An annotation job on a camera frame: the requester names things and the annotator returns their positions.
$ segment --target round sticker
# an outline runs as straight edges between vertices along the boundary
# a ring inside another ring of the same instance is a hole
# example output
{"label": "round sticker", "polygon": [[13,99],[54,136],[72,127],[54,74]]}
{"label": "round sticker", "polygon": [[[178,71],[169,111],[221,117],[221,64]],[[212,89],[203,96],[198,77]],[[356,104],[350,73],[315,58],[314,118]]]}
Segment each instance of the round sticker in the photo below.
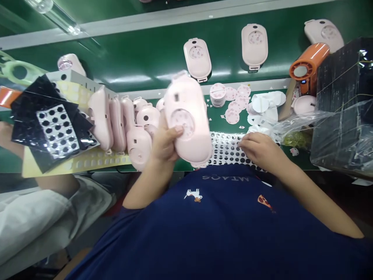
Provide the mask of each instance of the round sticker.
{"label": "round sticker", "polygon": [[213,93],[214,91],[221,91],[221,90],[225,90],[225,85],[221,84],[221,83],[216,83],[216,84],[213,84],[210,88],[210,93]]}
{"label": "round sticker", "polygon": [[237,92],[238,94],[246,94],[246,95],[250,95],[251,93],[251,88],[249,86],[246,86],[246,85],[242,85],[240,86],[238,89],[237,89]]}
{"label": "round sticker", "polygon": [[240,120],[240,115],[234,109],[228,109],[225,111],[225,120],[229,124],[236,124]]}
{"label": "round sticker", "polygon": [[225,100],[233,101],[236,98],[237,90],[235,90],[234,88],[226,87],[225,91],[226,91]]}
{"label": "round sticker", "polygon": [[232,101],[228,105],[228,109],[234,109],[237,113],[240,113],[242,111],[241,105],[237,101]]}

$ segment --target pink plastic shell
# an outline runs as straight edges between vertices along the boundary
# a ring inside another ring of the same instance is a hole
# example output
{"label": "pink plastic shell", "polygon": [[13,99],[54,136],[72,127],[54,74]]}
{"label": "pink plastic shell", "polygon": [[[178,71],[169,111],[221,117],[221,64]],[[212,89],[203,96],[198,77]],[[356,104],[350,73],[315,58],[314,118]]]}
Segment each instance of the pink plastic shell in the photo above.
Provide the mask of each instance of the pink plastic shell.
{"label": "pink plastic shell", "polygon": [[113,150],[123,153],[126,149],[126,140],[124,132],[123,110],[118,95],[110,100],[110,119],[113,129]]}
{"label": "pink plastic shell", "polygon": [[[168,126],[184,125],[187,127],[185,131],[192,131],[190,135],[176,139],[175,148],[178,155],[190,162],[193,167],[205,167],[212,155],[212,143],[200,85],[187,75],[181,75],[168,87],[164,103]],[[185,122],[175,119],[177,111],[187,112]]]}
{"label": "pink plastic shell", "polygon": [[101,144],[101,149],[111,152],[113,146],[113,131],[110,121],[109,94],[105,92],[105,86],[102,86],[92,94],[88,101],[91,120],[94,121],[92,134]]}

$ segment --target white circular label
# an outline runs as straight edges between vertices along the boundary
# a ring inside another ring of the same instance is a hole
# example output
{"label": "white circular label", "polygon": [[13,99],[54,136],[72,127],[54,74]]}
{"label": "white circular label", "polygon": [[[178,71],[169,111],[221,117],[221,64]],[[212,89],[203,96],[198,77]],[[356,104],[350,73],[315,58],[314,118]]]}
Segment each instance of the white circular label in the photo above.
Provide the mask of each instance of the white circular label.
{"label": "white circular label", "polygon": [[194,46],[190,49],[189,55],[193,59],[201,58],[204,55],[204,50],[200,46]]}
{"label": "white circular label", "polygon": [[264,36],[260,31],[253,31],[249,34],[249,42],[254,45],[259,45],[263,42]]}
{"label": "white circular label", "polygon": [[179,139],[188,139],[194,133],[194,120],[192,115],[183,109],[174,111],[171,115],[171,127],[182,126],[184,128],[183,134]]}
{"label": "white circular label", "polygon": [[321,36],[328,40],[334,39],[337,36],[337,30],[333,26],[327,25],[321,30]]}

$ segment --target person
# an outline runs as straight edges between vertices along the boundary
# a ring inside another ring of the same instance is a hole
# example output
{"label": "person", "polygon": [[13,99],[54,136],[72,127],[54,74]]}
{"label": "person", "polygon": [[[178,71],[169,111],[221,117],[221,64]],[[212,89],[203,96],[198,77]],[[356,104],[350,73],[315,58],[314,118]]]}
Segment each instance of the person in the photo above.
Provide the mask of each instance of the person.
{"label": "person", "polygon": [[287,192],[242,164],[195,170],[166,191],[182,133],[162,116],[119,217],[67,280],[372,279],[360,229],[269,136],[239,147]]}
{"label": "person", "polygon": [[[0,122],[0,146],[23,159]],[[128,189],[128,174],[65,174],[35,178],[38,188],[0,193],[0,280],[65,248]]]}

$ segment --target plastic bag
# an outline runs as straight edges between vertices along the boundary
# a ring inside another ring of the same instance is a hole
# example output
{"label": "plastic bag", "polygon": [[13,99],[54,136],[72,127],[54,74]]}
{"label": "plastic bag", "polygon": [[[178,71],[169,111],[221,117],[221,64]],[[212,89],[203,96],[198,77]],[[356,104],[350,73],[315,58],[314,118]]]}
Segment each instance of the plastic bag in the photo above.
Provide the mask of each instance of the plastic bag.
{"label": "plastic bag", "polygon": [[354,176],[373,176],[373,99],[334,113],[314,129],[311,163]]}
{"label": "plastic bag", "polygon": [[277,123],[272,128],[271,137],[276,139],[282,145],[285,145],[285,138],[288,134],[317,127],[318,123],[328,117],[335,115],[335,113],[324,111],[313,111],[301,115],[293,115],[290,118]]}

